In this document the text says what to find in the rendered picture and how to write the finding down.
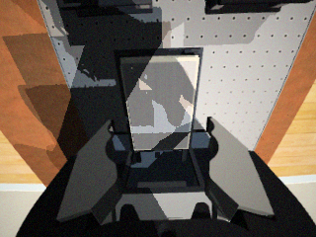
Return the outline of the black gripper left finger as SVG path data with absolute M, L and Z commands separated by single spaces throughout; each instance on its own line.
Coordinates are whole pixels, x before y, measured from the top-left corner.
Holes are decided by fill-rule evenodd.
M 122 189 L 112 161 L 115 134 L 114 120 L 109 119 L 70 156 L 33 205 L 16 237 L 82 237 L 117 221 Z

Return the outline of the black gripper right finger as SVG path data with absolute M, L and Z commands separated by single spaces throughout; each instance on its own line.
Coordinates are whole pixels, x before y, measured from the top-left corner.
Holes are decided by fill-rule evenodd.
M 204 192 L 212 218 L 239 225 L 257 237 L 316 237 L 306 209 L 255 152 L 215 118 L 207 117 L 212 158 Z

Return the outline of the white well plate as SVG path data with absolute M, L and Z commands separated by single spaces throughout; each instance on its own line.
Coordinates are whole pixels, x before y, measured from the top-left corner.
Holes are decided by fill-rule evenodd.
M 196 93 L 196 85 L 197 85 L 197 77 L 198 77 L 198 61 L 199 61 L 198 55 L 167 55 L 167 56 L 120 57 L 120 64 L 122 64 L 122 63 L 143 63 L 143 62 L 177 62 L 177 61 L 196 61 L 197 62 L 196 79 L 195 79 L 194 96 L 193 96 L 193 105 L 192 105 L 192 113 L 191 113 L 191 122 L 190 122 L 190 130 L 189 130 L 189 138 L 188 138 L 188 146 L 187 146 L 187 148 L 166 148 L 166 149 L 189 149 L 191 127 L 192 127 L 192 118 L 193 118 L 193 110 L 194 110 L 194 102 L 195 102 L 195 93 Z M 124 95 L 125 95 L 125 101 L 126 101 L 126 107 L 127 107 L 127 113 L 128 113 L 128 119 L 129 119 L 129 125 L 130 125 L 130 130 L 131 130 L 131 136 L 132 136 L 132 142 L 133 142 L 134 150 L 163 150 L 163 149 L 135 149 L 134 141 L 133 141 L 133 135 L 132 135 L 132 129 L 131 129 L 131 123 L 130 123 L 128 104 L 127 104 L 125 85 L 124 85 L 124 79 L 123 79 L 122 66 L 120 66 L 120 71 L 121 71 L 121 77 L 122 77 L 122 83 L 123 83 L 123 89 L 124 89 Z

